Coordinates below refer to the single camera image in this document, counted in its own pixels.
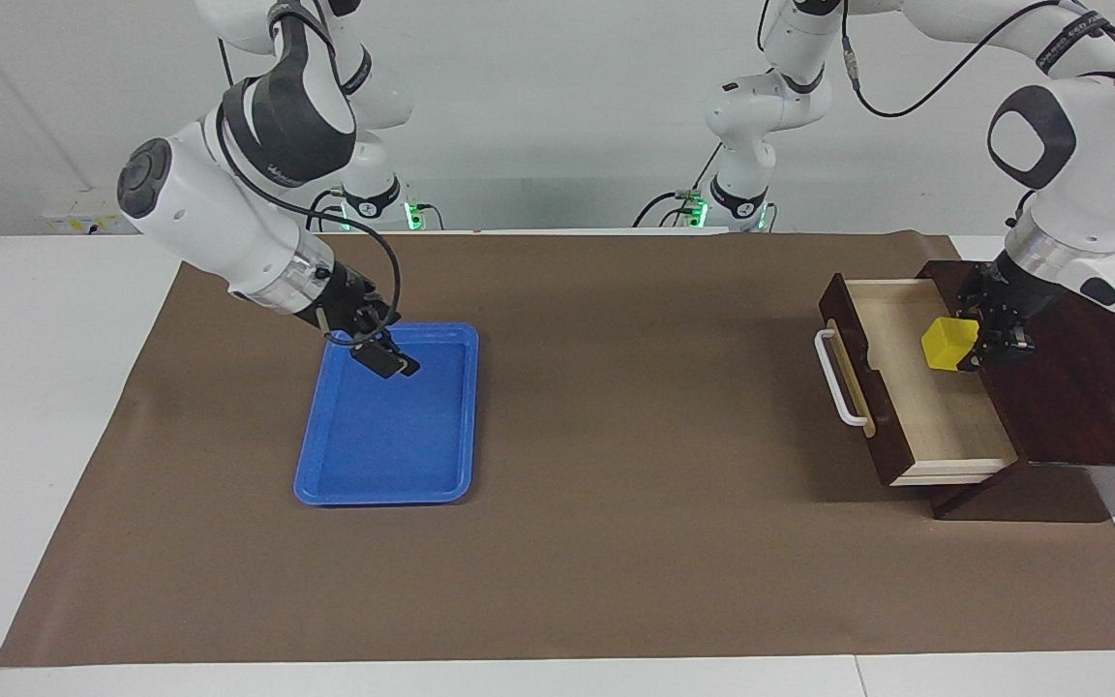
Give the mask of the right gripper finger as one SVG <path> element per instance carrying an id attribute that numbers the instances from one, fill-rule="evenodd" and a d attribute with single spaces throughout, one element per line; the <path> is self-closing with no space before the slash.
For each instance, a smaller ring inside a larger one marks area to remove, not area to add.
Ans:
<path id="1" fill-rule="evenodd" d="M 367 367 L 382 379 L 389 379 L 406 370 L 406 355 L 397 343 L 394 343 L 390 333 L 376 333 L 367 337 L 363 343 L 355 343 L 350 348 L 350 356 L 353 361 Z"/>
<path id="2" fill-rule="evenodd" d="M 388 329 L 377 333 L 377 374 L 381 377 L 410 377 L 419 371 L 419 362 L 408 356 Z"/>

